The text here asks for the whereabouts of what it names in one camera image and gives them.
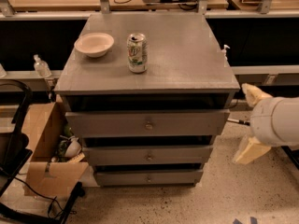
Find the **black chair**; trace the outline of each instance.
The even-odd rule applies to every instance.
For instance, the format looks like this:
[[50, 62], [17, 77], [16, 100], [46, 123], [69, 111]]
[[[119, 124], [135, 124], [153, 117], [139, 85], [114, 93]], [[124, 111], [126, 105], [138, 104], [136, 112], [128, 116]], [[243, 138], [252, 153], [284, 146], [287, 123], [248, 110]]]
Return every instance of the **black chair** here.
[[[33, 93], [24, 83], [17, 80], [0, 80], [0, 86], [10, 86], [13, 89], [21, 90], [23, 98], [18, 103], [17, 111], [13, 117], [13, 131], [9, 133], [0, 133], [0, 197], [6, 191], [11, 181], [19, 173], [23, 165], [28, 161], [32, 150], [26, 148], [29, 139], [26, 134], [21, 132], [22, 125], [27, 114], [29, 105], [32, 102]], [[78, 182], [64, 207], [64, 211], [59, 219], [42, 217], [33, 214], [27, 214], [10, 209], [0, 203], [0, 215], [20, 223], [43, 224], [43, 223], [65, 223], [71, 208], [78, 196], [83, 196], [84, 190], [82, 184]]]

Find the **plastic bottle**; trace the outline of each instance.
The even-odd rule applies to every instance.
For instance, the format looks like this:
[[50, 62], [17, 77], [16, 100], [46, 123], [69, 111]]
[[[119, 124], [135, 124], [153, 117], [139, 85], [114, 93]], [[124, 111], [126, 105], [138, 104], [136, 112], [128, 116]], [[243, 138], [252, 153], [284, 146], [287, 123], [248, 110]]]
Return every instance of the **plastic bottle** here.
[[48, 64], [45, 61], [42, 61], [38, 55], [34, 55], [35, 59], [35, 70], [40, 77], [46, 78], [52, 75]]

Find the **silver can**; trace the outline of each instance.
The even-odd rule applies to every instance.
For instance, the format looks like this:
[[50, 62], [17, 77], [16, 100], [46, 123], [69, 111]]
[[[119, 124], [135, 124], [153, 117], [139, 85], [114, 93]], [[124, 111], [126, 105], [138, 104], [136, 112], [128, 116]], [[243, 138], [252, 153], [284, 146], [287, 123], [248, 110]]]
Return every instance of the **silver can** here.
[[130, 34], [127, 39], [128, 65], [134, 73], [142, 73], [148, 69], [148, 42], [140, 33]]

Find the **cardboard box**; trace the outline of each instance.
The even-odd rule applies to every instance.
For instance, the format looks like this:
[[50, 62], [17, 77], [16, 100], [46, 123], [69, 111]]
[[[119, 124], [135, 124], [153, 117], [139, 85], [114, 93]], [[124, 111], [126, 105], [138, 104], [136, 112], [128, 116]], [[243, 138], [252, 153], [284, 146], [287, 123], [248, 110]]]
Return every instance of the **cardboard box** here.
[[[77, 163], [50, 162], [60, 142], [66, 120], [58, 103], [31, 105], [23, 125], [29, 137], [28, 148], [33, 150], [26, 182], [45, 196], [69, 196], [88, 167]], [[25, 195], [36, 196], [27, 187]]]

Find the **drawer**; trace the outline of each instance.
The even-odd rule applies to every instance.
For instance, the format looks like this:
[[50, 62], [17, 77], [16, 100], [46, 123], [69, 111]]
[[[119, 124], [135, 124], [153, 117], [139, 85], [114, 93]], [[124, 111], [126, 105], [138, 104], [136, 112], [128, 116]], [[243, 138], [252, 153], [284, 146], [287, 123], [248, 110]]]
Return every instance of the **drawer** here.
[[132, 186], [132, 185], [159, 185], [159, 184], [193, 184], [198, 183], [203, 170], [171, 170], [152, 172], [115, 172], [94, 173], [95, 181], [99, 186]]
[[67, 112], [78, 137], [219, 135], [229, 110], [197, 112]]
[[213, 146], [85, 147], [91, 166], [163, 163], [206, 163]]

